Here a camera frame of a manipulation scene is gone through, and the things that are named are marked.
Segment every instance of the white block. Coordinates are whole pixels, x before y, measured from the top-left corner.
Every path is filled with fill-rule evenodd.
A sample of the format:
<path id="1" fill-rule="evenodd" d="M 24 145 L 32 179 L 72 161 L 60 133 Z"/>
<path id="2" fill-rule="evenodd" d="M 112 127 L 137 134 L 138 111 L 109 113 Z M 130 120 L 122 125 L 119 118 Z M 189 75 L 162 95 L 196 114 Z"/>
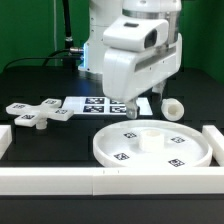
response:
<path id="1" fill-rule="evenodd" d="M 5 153 L 6 149 L 12 142 L 12 132 L 10 125 L 0 125 L 0 159 Z"/>
<path id="2" fill-rule="evenodd" d="M 203 126 L 202 134 L 213 148 L 213 157 L 224 166 L 224 136 L 214 125 Z"/>

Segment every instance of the white cylinder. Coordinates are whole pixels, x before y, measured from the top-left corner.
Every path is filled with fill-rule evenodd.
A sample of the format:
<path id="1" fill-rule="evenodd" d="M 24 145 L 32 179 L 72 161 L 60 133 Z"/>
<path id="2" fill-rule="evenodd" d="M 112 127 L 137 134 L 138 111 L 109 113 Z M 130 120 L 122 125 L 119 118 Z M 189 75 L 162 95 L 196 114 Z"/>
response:
<path id="1" fill-rule="evenodd" d="M 178 121 L 184 115 L 183 105 L 176 99 L 164 99 L 161 107 L 162 113 L 169 121 Z"/>
<path id="2" fill-rule="evenodd" d="M 181 0 L 124 0 L 123 9 L 138 12 L 181 11 Z"/>
<path id="3" fill-rule="evenodd" d="M 164 134 L 153 129 L 141 131 L 139 148 L 145 152 L 161 152 L 164 149 Z"/>

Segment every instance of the black cable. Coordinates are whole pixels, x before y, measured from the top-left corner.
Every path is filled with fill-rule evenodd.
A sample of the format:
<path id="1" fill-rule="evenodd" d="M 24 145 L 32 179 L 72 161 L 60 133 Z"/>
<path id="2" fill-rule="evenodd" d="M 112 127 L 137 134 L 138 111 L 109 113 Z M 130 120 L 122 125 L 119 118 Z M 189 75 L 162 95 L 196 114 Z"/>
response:
<path id="1" fill-rule="evenodd" d="M 80 55 L 78 56 L 70 56 L 73 59 L 80 59 Z M 13 61 L 10 61 L 9 63 L 7 63 L 5 65 L 5 67 L 3 68 L 3 72 L 9 67 L 9 65 L 18 62 L 18 61 L 26 61 L 26 60 L 43 60 L 43 59 L 49 59 L 49 60 L 63 60 L 66 59 L 67 57 L 27 57 L 27 58 L 19 58 Z"/>
<path id="2" fill-rule="evenodd" d="M 57 50 L 54 51 L 53 53 L 51 53 L 50 55 L 48 55 L 48 57 L 45 59 L 44 63 L 42 64 L 42 66 L 46 66 L 48 61 L 50 60 L 50 58 L 54 57 L 57 54 L 61 54 L 61 53 L 65 53 L 65 52 L 70 52 L 69 49 L 62 49 L 62 50 Z"/>
<path id="3" fill-rule="evenodd" d="M 68 0 L 62 0 L 64 9 L 65 20 L 65 48 L 73 47 L 72 30 L 70 22 L 69 2 Z"/>

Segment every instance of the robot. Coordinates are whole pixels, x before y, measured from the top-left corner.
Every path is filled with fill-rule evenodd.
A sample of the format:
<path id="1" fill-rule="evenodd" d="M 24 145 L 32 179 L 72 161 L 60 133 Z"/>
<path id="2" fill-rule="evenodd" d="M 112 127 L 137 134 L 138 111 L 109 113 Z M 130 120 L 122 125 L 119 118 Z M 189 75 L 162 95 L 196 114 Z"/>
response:
<path id="1" fill-rule="evenodd" d="M 161 92 L 180 68 L 181 1 L 124 0 L 122 10 L 121 5 L 90 1 L 90 38 L 79 69 L 102 74 L 105 96 L 124 103 L 127 116 L 136 119 L 138 96 L 151 88 Z"/>

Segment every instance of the white knob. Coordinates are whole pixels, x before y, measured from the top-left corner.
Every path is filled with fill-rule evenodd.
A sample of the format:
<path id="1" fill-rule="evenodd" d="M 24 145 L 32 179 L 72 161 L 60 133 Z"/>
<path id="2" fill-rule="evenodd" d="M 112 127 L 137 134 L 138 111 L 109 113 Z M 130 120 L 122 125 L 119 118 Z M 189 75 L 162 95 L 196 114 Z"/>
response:
<path id="1" fill-rule="evenodd" d="M 139 147 L 145 152 L 160 152 L 164 149 L 164 134 L 153 129 L 141 131 Z"/>
<path id="2" fill-rule="evenodd" d="M 162 113 L 169 121 L 178 121 L 184 115 L 183 105 L 176 99 L 164 99 L 162 103 Z"/>

